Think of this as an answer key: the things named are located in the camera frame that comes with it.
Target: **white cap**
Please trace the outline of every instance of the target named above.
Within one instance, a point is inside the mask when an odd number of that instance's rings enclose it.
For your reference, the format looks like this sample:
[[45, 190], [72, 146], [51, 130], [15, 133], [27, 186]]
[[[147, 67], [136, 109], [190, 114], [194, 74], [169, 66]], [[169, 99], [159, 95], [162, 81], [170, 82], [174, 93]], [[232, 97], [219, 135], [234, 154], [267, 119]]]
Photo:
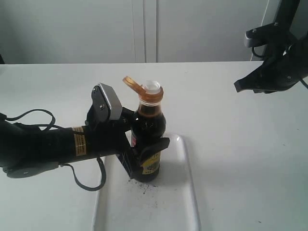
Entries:
[[154, 95], [160, 93], [160, 84], [157, 81], [147, 80], [142, 87], [147, 94]]

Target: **soy sauce bottle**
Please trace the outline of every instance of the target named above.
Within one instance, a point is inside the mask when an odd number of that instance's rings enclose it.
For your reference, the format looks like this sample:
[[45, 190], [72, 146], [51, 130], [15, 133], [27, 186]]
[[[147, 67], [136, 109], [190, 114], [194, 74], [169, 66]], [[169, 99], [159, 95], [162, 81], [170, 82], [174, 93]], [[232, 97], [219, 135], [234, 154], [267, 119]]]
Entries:
[[[131, 126], [131, 145], [135, 146], [139, 141], [150, 144], [161, 138], [166, 130], [166, 119], [160, 105], [164, 95], [163, 88], [156, 81], [147, 81], [140, 86], [131, 78], [126, 77], [124, 82], [138, 93], [140, 100]], [[160, 152], [141, 165], [140, 171], [135, 174], [135, 179], [140, 182], [152, 181], [159, 173], [159, 163]]]

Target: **table surface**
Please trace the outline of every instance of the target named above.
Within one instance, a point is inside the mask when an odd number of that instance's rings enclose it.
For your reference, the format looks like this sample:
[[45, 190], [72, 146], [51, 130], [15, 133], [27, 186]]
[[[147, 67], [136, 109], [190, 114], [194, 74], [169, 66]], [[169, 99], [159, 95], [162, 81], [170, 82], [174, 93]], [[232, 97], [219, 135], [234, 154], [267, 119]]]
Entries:
[[[237, 93], [233, 83], [261, 62], [0, 65], [0, 112], [33, 108], [60, 126], [84, 123], [91, 90], [113, 86], [123, 106], [138, 96], [122, 78], [164, 87], [167, 131], [184, 137], [204, 231], [308, 229], [308, 105], [300, 84], [285, 92]], [[33, 113], [23, 123], [46, 123]], [[96, 161], [75, 163], [87, 185], [99, 181]], [[91, 230], [97, 193], [80, 189], [68, 167], [27, 179], [0, 174], [3, 230]]]

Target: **white tray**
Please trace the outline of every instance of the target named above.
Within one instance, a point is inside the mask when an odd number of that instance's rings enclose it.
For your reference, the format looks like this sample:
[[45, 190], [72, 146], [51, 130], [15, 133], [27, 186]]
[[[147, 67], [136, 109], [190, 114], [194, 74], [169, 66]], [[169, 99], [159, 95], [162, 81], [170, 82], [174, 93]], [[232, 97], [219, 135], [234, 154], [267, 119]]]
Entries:
[[170, 145], [150, 183], [130, 180], [115, 156], [105, 158], [107, 181], [97, 195], [94, 231], [200, 230], [184, 140], [170, 133], [165, 137]]

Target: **yellow label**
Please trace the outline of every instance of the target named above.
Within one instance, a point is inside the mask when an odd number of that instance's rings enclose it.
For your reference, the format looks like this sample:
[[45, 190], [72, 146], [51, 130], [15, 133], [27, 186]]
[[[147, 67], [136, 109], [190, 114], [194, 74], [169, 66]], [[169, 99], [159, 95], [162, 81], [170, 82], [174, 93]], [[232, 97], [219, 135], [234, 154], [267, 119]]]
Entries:
[[[73, 131], [83, 132], [82, 127], [72, 128]], [[85, 135], [74, 134], [76, 156], [87, 154], [87, 145]]]
[[152, 155], [141, 166], [143, 167], [143, 175], [151, 174], [155, 172], [159, 167], [160, 152]]

